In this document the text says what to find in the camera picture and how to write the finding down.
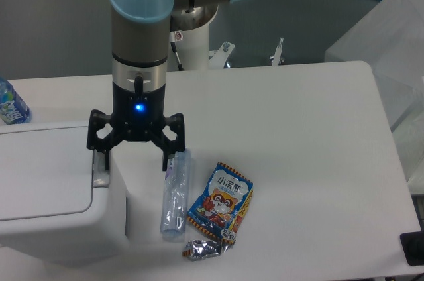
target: gray wall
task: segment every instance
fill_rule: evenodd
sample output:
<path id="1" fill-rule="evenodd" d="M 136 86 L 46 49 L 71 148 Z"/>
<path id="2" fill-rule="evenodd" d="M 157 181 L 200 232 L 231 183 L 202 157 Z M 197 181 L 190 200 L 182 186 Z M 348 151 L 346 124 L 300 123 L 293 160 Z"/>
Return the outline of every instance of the gray wall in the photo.
<path id="1" fill-rule="evenodd" d="M 283 36 L 287 63 L 322 62 L 324 51 L 360 20 L 373 0 L 250 0 L 223 5 L 211 47 L 235 43 L 236 66 L 268 63 Z M 108 0 L 0 0 L 0 76 L 108 74 Z"/>

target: silver foil wrapper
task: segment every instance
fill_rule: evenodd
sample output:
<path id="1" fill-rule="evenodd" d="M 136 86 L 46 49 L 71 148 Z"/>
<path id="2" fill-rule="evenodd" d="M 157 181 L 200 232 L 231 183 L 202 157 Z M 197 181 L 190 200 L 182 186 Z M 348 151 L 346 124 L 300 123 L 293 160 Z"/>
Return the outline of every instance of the silver foil wrapper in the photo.
<path id="1" fill-rule="evenodd" d="M 183 256 L 191 261 L 200 261 L 214 256 L 221 256 L 232 246 L 224 241 L 191 240 L 185 246 Z"/>

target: blue snack package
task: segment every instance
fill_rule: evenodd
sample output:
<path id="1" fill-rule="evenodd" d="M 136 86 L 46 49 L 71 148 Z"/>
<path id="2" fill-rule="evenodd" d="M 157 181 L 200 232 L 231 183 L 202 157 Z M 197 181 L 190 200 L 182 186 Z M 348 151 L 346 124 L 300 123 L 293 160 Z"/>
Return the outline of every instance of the blue snack package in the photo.
<path id="1" fill-rule="evenodd" d="M 253 183 L 219 162 L 205 190 L 187 213 L 190 223 L 213 239 L 234 243 L 253 196 Z"/>

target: white lid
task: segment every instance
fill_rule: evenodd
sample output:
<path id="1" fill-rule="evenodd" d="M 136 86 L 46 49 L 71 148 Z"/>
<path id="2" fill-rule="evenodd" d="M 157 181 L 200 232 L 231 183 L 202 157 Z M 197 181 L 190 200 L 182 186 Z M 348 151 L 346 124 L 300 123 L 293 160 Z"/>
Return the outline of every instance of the white lid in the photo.
<path id="1" fill-rule="evenodd" d="M 87 127 L 0 134 L 0 221 L 87 210 L 93 153 L 86 141 Z"/>

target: blue led light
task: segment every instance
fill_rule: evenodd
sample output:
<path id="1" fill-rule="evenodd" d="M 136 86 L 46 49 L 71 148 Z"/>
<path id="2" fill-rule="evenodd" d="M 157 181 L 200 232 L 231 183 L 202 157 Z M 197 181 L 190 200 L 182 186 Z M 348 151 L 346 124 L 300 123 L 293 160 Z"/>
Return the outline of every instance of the blue led light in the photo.
<path id="1" fill-rule="evenodd" d="M 135 109 L 136 109 L 138 112 L 144 112 L 144 111 L 146 110 L 146 107 L 144 106 L 144 104 L 137 104 L 137 105 L 135 106 Z"/>

